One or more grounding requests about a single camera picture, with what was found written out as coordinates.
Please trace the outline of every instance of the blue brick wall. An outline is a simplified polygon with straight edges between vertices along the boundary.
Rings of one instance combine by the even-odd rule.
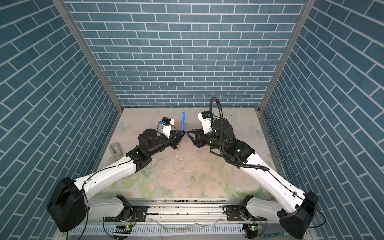
[[[317,0],[265,109],[320,239],[384,239],[383,56],[383,1]]]
[[[117,110],[51,0],[0,0],[0,239],[45,239],[52,187],[90,172]]]
[[[257,107],[304,0],[66,1],[124,107]]]

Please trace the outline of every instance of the table surface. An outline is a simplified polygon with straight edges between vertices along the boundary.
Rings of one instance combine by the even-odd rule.
[[[184,130],[190,131],[202,128],[197,114],[206,110],[209,108],[125,108],[109,144],[119,143],[125,155],[139,143],[139,134],[156,128],[163,117],[175,119],[174,125],[180,129],[181,113],[185,112]],[[223,114],[231,123],[236,138],[250,145],[276,170],[254,108],[224,108]],[[107,149],[98,169],[113,162]],[[241,199],[247,194],[271,199],[271,194],[255,179],[210,153],[208,146],[197,148],[184,136],[177,150],[168,147],[153,155],[152,162],[144,169],[111,184],[94,198],[124,195],[129,199]]]

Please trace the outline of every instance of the blue pen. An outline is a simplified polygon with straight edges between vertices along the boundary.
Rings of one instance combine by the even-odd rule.
[[[185,112],[181,113],[181,131],[184,130]]]

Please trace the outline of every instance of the wire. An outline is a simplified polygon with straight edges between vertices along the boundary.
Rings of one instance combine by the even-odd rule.
[[[219,115],[220,115],[220,134],[219,134],[219,149],[220,149],[220,155],[224,158],[224,160],[233,165],[233,166],[236,166],[236,167],[247,167],[247,168],[253,168],[253,169],[261,169],[261,170],[264,170],[264,171],[268,171],[269,168],[265,167],[265,166],[259,166],[259,165],[253,165],[253,164],[239,164],[239,163],[235,163],[235,162],[232,162],[231,160],[227,159],[227,156],[224,154],[224,150],[223,150],[223,145],[222,145],[222,141],[223,141],[223,110],[221,108],[221,104],[219,102],[219,100],[216,98],[216,97],[212,97],[211,98],[211,101],[209,102],[209,112],[210,112],[210,115],[211,115],[211,122],[213,122],[213,113],[212,113],[212,103],[213,101],[216,102],[217,104],[217,108],[218,108],[218,112],[219,112]]]
[[[104,217],[103,217],[103,229],[104,229],[104,232],[105,232],[108,236],[110,236],[110,237],[113,238],[113,239],[116,239],[116,238],[112,237],[111,235],[109,235],[109,233],[107,233],[107,231],[105,230],[105,227],[104,227]]]
[[[260,220],[259,217],[257,217],[259,219],[259,222],[260,222],[260,225],[263,227],[263,224],[262,224],[262,221]]]
[[[116,165],[113,165],[113,166],[110,166],[110,167],[106,167],[106,168],[103,168],[103,169],[100,169],[100,170],[94,172],[92,175],[90,175],[90,176],[84,181],[83,185],[81,186],[81,189],[84,190],[84,185],[85,185],[85,184],[87,183],[87,181],[88,181],[91,177],[93,177],[96,173],[101,172],[101,171],[106,170],[106,169],[109,169],[109,168],[113,168],[113,167],[116,167],[116,166],[123,165],[123,164],[125,164],[125,163],[129,163],[130,161],[132,161],[132,159],[130,159],[128,162],[122,162],[122,163],[119,163],[119,164],[116,164]]]
[[[155,139],[155,140],[157,140],[157,141],[159,141],[159,142],[163,142],[163,141],[160,141],[160,139],[157,139],[157,138],[151,137],[150,135],[147,135],[147,137],[149,137],[149,138],[152,138],[152,139]]]
[[[131,220],[129,221],[129,225],[132,223],[133,216],[131,216]]]
[[[173,126],[172,124],[170,124],[170,125],[171,125],[172,127],[174,127],[176,131],[178,131],[177,128],[176,128],[175,126]]]
[[[279,179],[277,179],[277,177],[275,177],[275,175],[273,175],[270,171],[268,171],[270,175],[272,175],[272,177],[274,177],[281,185],[283,185],[283,187],[285,187],[288,191],[290,191],[293,195],[297,196],[298,198],[300,198],[301,200],[303,200],[303,202],[307,203],[309,206],[311,206],[312,208],[314,208],[318,213],[320,213],[323,218],[324,218],[324,221],[317,225],[317,226],[314,226],[314,227],[309,227],[309,228],[317,228],[317,227],[320,227],[320,226],[323,226],[326,222],[327,222],[327,218],[324,216],[324,214],[319,211],[317,208],[315,208],[314,206],[312,206],[312,204],[310,204],[309,202],[307,202],[306,200],[302,199],[299,195],[297,195],[295,192],[293,192],[291,189],[289,189],[286,185],[284,185],[282,182],[280,182]]]
[[[217,117],[219,119],[219,117],[216,116],[215,114],[214,114],[214,117]],[[223,118],[223,119],[226,120],[227,122],[229,122],[228,119],[226,119],[226,118]]]
[[[103,168],[103,169],[100,169],[100,170],[94,172],[92,175],[90,175],[90,176],[87,178],[87,180],[84,181],[83,185],[81,186],[81,189],[84,190],[84,185],[85,185],[85,184],[87,183],[87,181],[88,181],[91,177],[93,177],[96,173],[98,173],[98,172],[100,172],[100,171],[103,171],[103,170],[106,170],[106,169],[108,169],[108,168],[113,168],[113,167],[120,166],[120,165],[125,164],[125,163],[129,163],[130,161],[132,161],[132,159],[129,160],[128,162],[122,162],[122,163],[120,163],[120,164],[113,165],[113,166],[110,166],[110,167],[106,167],[106,168]],[[83,192],[83,195],[84,195],[84,197],[85,197],[85,200],[87,200],[87,219],[86,219],[86,221],[85,221],[85,226],[84,226],[83,232],[81,233],[80,237],[79,237],[77,240],[79,240],[79,239],[83,236],[83,234],[84,234],[84,232],[85,232],[85,229],[87,228],[87,224],[88,224],[89,202],[88,202],[88,198],[87,198],[87,196],[85,195],[85,192]]]
[[[133,224],[133,226],[132,227],[134,227],[135,225],[136,225],[136,218],[137,218],[137,214],[136,214],[136,212],[134,212],[135,213],[135,223]]]
[[[265,221],[265,227],[262,226],[263,231],[262,231],[259,235],[255,236],[253,239],[255,239],[255,238],[260,237],[261,235],[263,235],[264,232],[265,232],[265,230],[266,230],[267,225],[268,225],[268,219]]]
[[[159,125],[160,125],[160,122],[159,122],[159,124],[157,125],[156,131],[157,131],[158,133],[161,133],[161,132],[159,132]]]

